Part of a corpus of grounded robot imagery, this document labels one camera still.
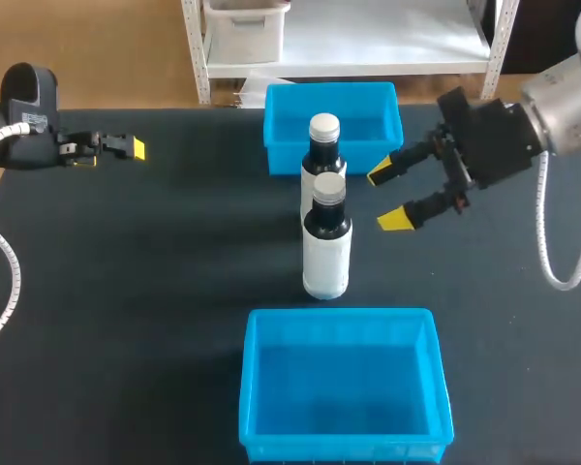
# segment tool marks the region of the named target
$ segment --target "blue storage box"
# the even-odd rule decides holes
[[[454,439],[425,309],[255,310],[239,440],[250,461],[434,461]]]
[[[310,119],[340,119],[340,153],[348,174],[362,174],[403,144],[396,90],[391,82],[269,85],[264,107],[264,146],[270,174],[300,174],[310,146]]]

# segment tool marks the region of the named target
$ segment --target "black table surface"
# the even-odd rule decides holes
[[[402,108],[408,143],[438,120]],[[7,172],[0,231],[22,296],[0,334],[0,464],[246,463],[237,406],[254,308],[321,305],[301,285],[299,182],[267,175],[257,110],[68,111],[131,132],[148,160]],[[351,178],[347,293],[419,306],[441,340],[446,464],[581,463],[581,286],[552,290],[535,246],[536,168],[417,232],[376,217],[443,184],[426,162],[379,189]],[[581,155],[552,164],[555,267],[581,246]],[[0,252],[0,312],[11,286]]]

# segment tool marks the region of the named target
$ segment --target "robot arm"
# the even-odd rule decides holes
[[[96,166],[105,152],[144,159],[144,145],[131,135],[70,133],[61,127],[53,72],[27,63],[12,66],[0,87],[0,128],[27,123],[34,137],[0,142],[0,168],[38,170],[56,166]]]
[[[434,155],[443,163],[447,182],[428,198],[408,201],[380,217],[382,228],[414,230],[450,208],[460,213],[469,206],[469,189],[485,189],[526,170],[539,155],[535,229],[542,272],[559,291],[577,287],[581,255],[570,279],[557,279],[544,225],[549,154],[567,156],[581,149],[581,16],[576,40],[579,53],[525,83],[520,104],[505,106],[496,100],[472,108],[460,88],[441,96],[443,124],[415,147],[385,158],[368,178],[374,185],[382,184]]]

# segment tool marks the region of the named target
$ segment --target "bottle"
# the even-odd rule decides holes
[[[312,208],[315,178],[322,172],[347,173],[347,162],[338,153],[340,121],[331,113],[319,113],[310,120],[310,150],[301,163],[301,221]]]
[[[345,214],[345,184],[337,172],[319,174],[303,222],[303,287],[321,300],[342,295],[349,284],[352,222]]]

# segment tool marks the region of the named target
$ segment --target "metal shelf frame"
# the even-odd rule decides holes
[[[491,99],[497,89],[519,1],[520,0],[496,0],[497,21],[495,38],[487,60],[484,85],[481,93],[482,99]],[[181,0],[181,3],[183,7],[187,40],[192,56],[192,66],[194,68],[199,102],[202,105],[210,105],[211,86],[209,71],[207,69],[207,59],[211,48],[211,35],[207,34],[206,37],[202,37],[200,0]],[[486,8],[486,3],[487,0],[467,0],[467,5],[478,30],[480,30],[479,21]]]

